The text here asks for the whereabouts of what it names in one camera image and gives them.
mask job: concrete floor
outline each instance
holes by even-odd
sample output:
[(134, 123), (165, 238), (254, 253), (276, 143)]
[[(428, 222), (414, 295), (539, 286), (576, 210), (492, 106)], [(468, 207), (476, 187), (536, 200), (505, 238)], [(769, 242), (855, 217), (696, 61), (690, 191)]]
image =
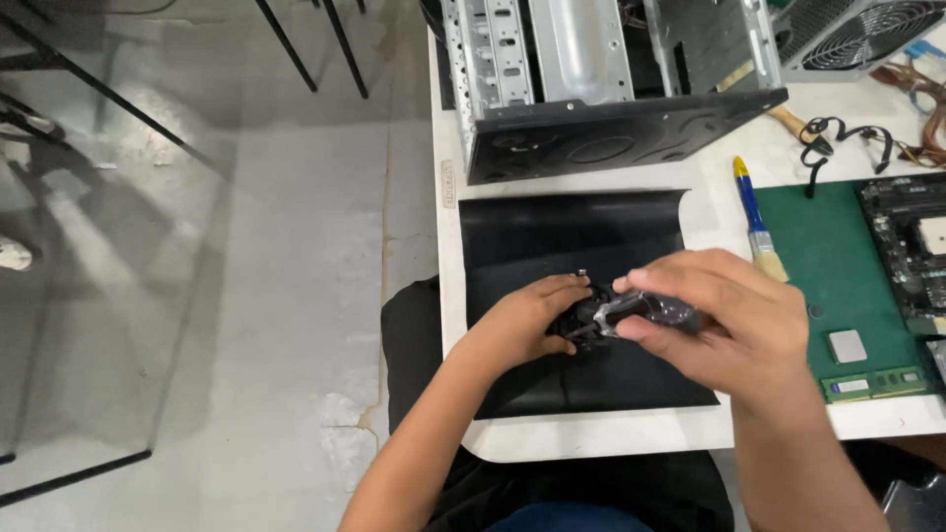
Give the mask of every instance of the concrete floor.
[(270, 3), (314, 95), (250, 0), (44, 2), (38, 31), (212, 163), (66, 73), (0, 79), (78, 149), (2, 145), (0, 230), (43, 259), (0, 270), (0, 493), (155, 449), (0, 529), (335, 529), (388, 432), (380, 306), (437, 272), (425, 26), (366, 1), (338, 8), (367, 101), (309, 0)]

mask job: green mat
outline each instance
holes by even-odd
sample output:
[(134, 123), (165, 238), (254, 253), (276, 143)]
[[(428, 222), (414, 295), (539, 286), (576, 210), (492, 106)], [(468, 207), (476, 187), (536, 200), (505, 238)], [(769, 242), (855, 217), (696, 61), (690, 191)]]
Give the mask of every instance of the green mat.
[[(757, 188), (762, 219), (772, 233), (789, 283), (816, 303), (808, 364), (819, 379), (922, 365), (921, 346), (906, 330), (851, 182), (820, 183), (813, 200), (804, 186)], [(838, 364), (827, 333), (855, 329), (867, 359)]]

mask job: brush bristles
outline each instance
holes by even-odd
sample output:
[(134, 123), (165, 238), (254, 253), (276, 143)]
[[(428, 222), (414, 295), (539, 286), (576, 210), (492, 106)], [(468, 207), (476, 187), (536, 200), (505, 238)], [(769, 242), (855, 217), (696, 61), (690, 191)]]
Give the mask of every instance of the brush bristles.
[(777, 280), (779, 283), (788, 282), (788, 274), (785, 273), (785, 267), (781, 265), (779, 254), (774, 251), (763, 251), (752, 258), (756, 268), (762, 270), (769, 277)]

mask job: wooden handle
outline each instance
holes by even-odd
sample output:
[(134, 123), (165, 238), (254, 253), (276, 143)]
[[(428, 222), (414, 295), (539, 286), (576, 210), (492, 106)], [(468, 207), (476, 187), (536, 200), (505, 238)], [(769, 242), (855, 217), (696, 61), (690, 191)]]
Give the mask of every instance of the wooden handle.
[(806, 132), (806, 123), (802, 122), (801, 118), (792, 115), (792, 112), (789, 111), (784, 106), (784, 104), (769, 109), (766, 114), (781, 122), (781, 125), (785, 126), (785, 129), (788, 130), (789, 133), (791, 133), (795, 138), (800, 137), (801, 141), (806, 144), (814, 142), (818, 137), (817, 134)]

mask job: black mat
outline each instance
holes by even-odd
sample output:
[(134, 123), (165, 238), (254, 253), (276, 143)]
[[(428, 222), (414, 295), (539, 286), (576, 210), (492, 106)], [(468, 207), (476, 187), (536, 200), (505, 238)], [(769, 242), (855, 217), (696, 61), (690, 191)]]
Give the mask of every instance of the black mat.
[[(460, 202), (466, 319), (472, 327), (505, 294), (551, 274), (587, 269), (607, 285), (683, 249), (683, 191)], [(494, 384), (477, 419), (719, 404), (709, 389), (638, 344), (614, 340), (578, 356), (551, 355)]]

